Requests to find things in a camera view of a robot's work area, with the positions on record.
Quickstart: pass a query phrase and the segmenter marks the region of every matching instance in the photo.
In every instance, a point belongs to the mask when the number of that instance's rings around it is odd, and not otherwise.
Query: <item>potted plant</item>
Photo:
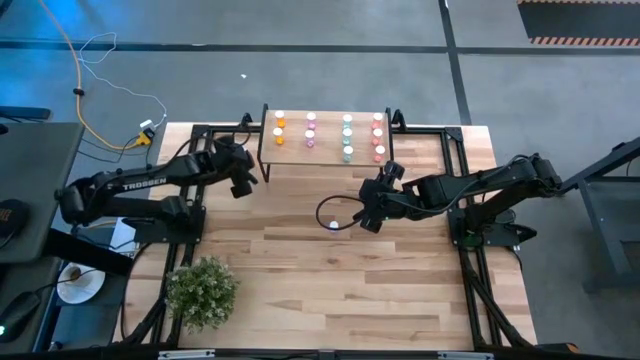
[[[182,315],[189,333],[205,327],[217,329],[233,312],[239,284],[226,264],[203,257],[167,275],[166,304],[172,316]]]

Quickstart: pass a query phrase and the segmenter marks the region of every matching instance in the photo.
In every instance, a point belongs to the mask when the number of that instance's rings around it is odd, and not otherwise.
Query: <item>white cable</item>
[[[89,60],[85,60],[84,59],[84,55],[82,54],[82,51],[84,50],[85,47],[87,47],[87,45],[89,45],[93,40],[99,38],[99,37],[103,37],[103,36],[107,36],[107,35],[113,35],[113,46],[111,47],[111,49],[107,50],[107,52],[102,56],[102,58],[100,58],[100,60],[98,61],[89,61]],[[133,95],[133,96],[140,96],[140,97],[146,97],[146,98],[151,98],[154,99],[155,101],[158,102],[158,104],[160,104],[160,106],[162,106],[162,110],[164,111],[164,113],[162,114],[162,119],[160,119],[160,122],[158,122],[157,124],[153,124],[153,127],[155,129],[157,129],[158,127],[160,127],[165,119],[167,118],[167,107],[164,106],[164,104],[162,103],[162,101],[160,101],[160,99],[158,99],[157,97],[153,96],[153,95],[147,95],[147,94],[138,94],[135,93],[129,89],[127,89],[126,87],[122,87],[122,86],[117,86],[112,84],[109,80],[104,79],[99,77],[98,75],[96,75],[96,73],[93,72],[93,70],[91,70],[91,68],[89,68],[89,66],[87,66],[87,64],[99,64],[102,61],[104,61],[104,59],[107,58],[107,56],[116,48],[116,40],[118,39],[118,34],[116,34],[115,32],[108,32],[108,33],[104,33],[104,34],[99,34],[96,35],[94,37],[92,37],[91,39],[89,39],[84,45],[82,45],[82,47],[80,48],[80,50],[78,51],[78,61],[80,61],[82,63],[82,66],[84,66],[85,69],[87,69],[87,71],[89,73],[91,73],[91,75],[93,75],[93,77],[96,80],[100,80],[100,81],[104,81],[107,84],[109,84],[109,86],[111,86],[114,89],[119,89],[119,90],[124,90],[126,92],[128,92],[129,94]]]

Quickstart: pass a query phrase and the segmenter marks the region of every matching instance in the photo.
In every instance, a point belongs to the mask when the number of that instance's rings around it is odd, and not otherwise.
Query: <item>white plate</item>
[[[60,276],[58,277],[58,281],[64,281],[66,279],[63,278],[63,274],[65,274],[66,270],[72,266],[77,266],[80,268],[82,273],[85,273],[89,270],[93,270],[92,267],[80,265],[80,264],[68,264],[62,272],[60,272]],[[104,284],[104,272],[99,270],[94,270],[89,273],[82,275],[82,278],[86,278],[89,281],[87,284],[83,286],[78,286],[73,282],[65,282],[58,284],[58,296],[67,304],[81,304],[98,293],[102,284]]]

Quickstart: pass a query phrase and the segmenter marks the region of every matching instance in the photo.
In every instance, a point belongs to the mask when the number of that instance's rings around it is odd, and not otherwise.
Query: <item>caution stripe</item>
[[[640,5],[634,0],[518,0],[518,4],[526,3]]]
[[[640,38],[579,38],[536,36],[529,38],[536,45],[575,45],[575,46],[638,46]]]

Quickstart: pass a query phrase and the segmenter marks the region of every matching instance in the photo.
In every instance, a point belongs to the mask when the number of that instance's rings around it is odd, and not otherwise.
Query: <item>concrete floor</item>
[[[120,41],[273,45],[443,46],[437,0],[97,0],[49,1],[73,40],[108,31]],[[458,46],[534,47],[515,0],[448,0]],[[6,39],[60,37],[35,1],[16,0],[0,18]],[[102,53],[88,52],[87,58]],[[540,152],[567,178],[640,133],[638,56],[460,56],[472,123],[490,128],[498,162]],[[169,121],[239,120],[273,108],[373,111],[400,108],[407,121],[460,124],[446,54],[114,52],[95,71],[158,96]],[[0,104],[47,107],[53,121],[77,121],[68,51],[0,50]],[[162,114],[148,99],[108,88],[84,73],[85,117],[123,143]],[[113,154],[82,145],[96,156]],[[151,153],[155,161],[157,148]],[[78,156],[71,179],[118,165]],[[640,163],[631,167],[640,173]],[[531,200],[518,222],[539,235],[523,246],[527,293],[540,343],[573,342],[585,353],[640,354],[640,291],[587,295],[581,283],[602,265],[577,193]],[[65,228],[57,220],[57,227]],[[115,319],[113,309],[74,308],[69,316]],[[99,333],[65,327],[57,340],[101,343]]]

